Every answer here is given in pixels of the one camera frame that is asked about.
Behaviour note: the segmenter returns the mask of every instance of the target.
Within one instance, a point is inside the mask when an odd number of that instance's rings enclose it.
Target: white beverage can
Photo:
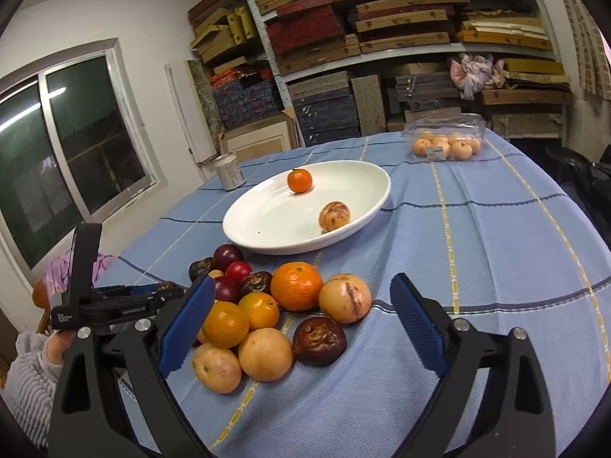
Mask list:
[[[227,153],[215,160],[216,175],[219,176],[225,191],[231,191],[244,183],[244,175],[239,168],[238,158]]]

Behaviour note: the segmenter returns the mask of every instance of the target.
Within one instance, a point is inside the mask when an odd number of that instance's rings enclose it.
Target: window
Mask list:
[[[84,45],[0,80],[0,227],[31,282],[78,223],[154,181],[117,53],[116,40]]]

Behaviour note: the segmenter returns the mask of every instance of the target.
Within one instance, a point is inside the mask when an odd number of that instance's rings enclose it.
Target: fuzzy gray sweater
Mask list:
[[[28,437],[39,447],[47,447],[53,398],[62,365],[47,358],[48,338],[24,332],[17,337],[17,359],[8,370],[2,392],[8,409]]]

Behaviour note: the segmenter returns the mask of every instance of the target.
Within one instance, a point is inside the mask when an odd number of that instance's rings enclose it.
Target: table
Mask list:
[[[296,364],[270,384],[244,376],[230,395],[207,390],[189,355],[168,384],[194,429],[222,458],[392,456],[437,382],[390,304],[390,280],[406,272],[423,296],[479,330],[527,330],[548,384],[559,454],[611,381],[611,254],[560,187],[491,132],[465,162],[415,159],[399,133],[246,162],[244,186],[225,192],[218,179],[205,184],[126,249],[98,285],[188,285],[189,264],[226,242],[222,219],[239,196],[283,171],[341,159],[390,174],[390,197],[372,223],[318,252],[246,259],[254,270],[301,260],[316,264],[323,278],[360,275],[375,297],[371,312],[347,327],[348,349],[328,368]],[[291,338],[303,318],[285,313],[279,327]],[[480,370],[452,448],[468,436],[485,376]],[[121,393],[141,443],[156,449],[129,384]]]

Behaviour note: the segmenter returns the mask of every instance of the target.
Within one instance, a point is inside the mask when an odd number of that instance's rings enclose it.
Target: white oval bowl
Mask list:
[[[223,218],[225,235],[237,246],[264,255],[295,255],[335,244],[369,223],[390,194],[390,177],[368,162],[335,160],[301,168],[312,174],[310,191],[297,195],[286,184],[290,170],[270,177],[243,194]],[[321,210],[345,203],[350,222],[325,234]]]

